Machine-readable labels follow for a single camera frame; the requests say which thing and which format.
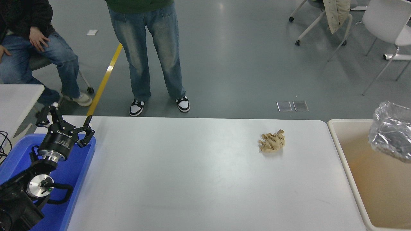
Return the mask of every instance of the beige bin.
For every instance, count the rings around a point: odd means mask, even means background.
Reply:
[[[375,152],[372,120],[330,120],[328,128],[368,230],[411,230],[411,164]]]

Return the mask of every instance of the yellow floor stripe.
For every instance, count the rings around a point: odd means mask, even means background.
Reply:
[[[113,58],[111,59],[110,66],[107,68],[106,74],[103,77],[102,82],[100,83],[99,89],[97,90],[96,95],[94,96],[93,103],[91,103],[90,108],[87,112],[87,116],[92,115],[94,113],[94,110],[97,107],[97,104],[99,103],[100,97],[103,94],[104,88],[106,87],[107,81],[110,78],[111,71],[114,68],[115,63],[117,62],[117,58],[120,55],[121,49],[123,46],[121,43],[118,45],[117,50],[114,53]]]

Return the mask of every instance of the seated person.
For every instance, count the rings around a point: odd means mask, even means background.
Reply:
[[[42,84],[29,67],[30,52],[37,52],[57,65],[61,93],[67,100],[89,106],[92,99],[77,84],[78,57],[50,24],[48,0],[0,1],[0,78],[3,83]],[[59,102],[60,94],[44,87],[38,102]]]

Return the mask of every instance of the green shirt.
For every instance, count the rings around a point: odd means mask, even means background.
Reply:
[[[171,5],[174,0],[105,0],[117,13],[139,14]]]

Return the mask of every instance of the person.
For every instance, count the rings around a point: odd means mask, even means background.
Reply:
[[[167,91],[181,112],[190,110],[182,85],[178,23],[174,0],[105,0],[118,41],[130,69],[133,102],[130,115],[138,116],[151,96],[146,30],[153,37]]]
[[[92,99],[80,92],[76,80],[78,57],[50,24],[52,15],[48,0],[0,1],[0,78],[3,83],[42,84],[29,66],[31,52],[37,52],[57,65],[63,97],[89,106]],[[50,105],[59,100],[60,94],[45,86],[38,102]]]

